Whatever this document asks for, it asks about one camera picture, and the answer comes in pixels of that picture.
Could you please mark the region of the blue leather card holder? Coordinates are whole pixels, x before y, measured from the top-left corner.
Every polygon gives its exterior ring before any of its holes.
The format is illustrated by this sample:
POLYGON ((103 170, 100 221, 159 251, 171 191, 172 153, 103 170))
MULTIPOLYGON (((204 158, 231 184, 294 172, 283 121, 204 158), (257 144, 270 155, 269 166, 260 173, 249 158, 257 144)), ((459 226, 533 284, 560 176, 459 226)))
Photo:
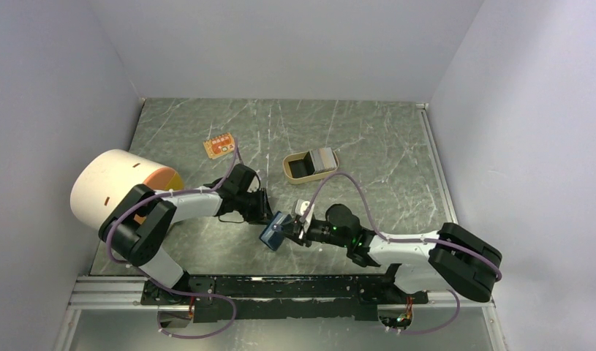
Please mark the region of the blue leather card holder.
POLYGON ((285 239, 284 230, 292 220, 291 215, 278 211, 259 235, 259 240, 270 250, 277 251, 285 239))

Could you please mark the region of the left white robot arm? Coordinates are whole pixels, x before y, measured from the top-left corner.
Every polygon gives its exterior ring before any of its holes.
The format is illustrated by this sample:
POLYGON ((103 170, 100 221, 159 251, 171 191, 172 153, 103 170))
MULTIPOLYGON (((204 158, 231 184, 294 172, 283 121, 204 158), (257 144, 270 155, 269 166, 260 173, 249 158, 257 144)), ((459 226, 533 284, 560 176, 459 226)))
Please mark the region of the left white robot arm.
POLYGON ((108 247, 161 285, 170 303, 184 302, 190 275, 162 247, 172 224, 186 219, 220 217, 237 212, 249 224, 268 224, 273 213, 267 192, 251 188, 257 173, 238 164, 224 178, 177 192, 133 186, 98 229, 108 247))

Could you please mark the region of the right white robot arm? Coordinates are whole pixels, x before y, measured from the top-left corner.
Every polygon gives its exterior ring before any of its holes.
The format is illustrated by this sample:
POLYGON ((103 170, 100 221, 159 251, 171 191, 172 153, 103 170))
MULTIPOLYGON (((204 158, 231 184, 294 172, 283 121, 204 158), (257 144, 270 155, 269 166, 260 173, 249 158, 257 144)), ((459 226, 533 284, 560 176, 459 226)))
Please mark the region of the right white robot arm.
POLYGON ((394 276, 382 283, 382 294, 392 303, 409 294, 439 290, 453 290, 471 301, 486 303, 502 278, 501 252, 452 222, 428 233, 379 235, 364 227, 347 206, 334 204, 323 220, 304 211, 294 215, 279 212, 271 223, 271 233, 300 246, 318 242, 341 247, 360 267, 394 268, 394 276))

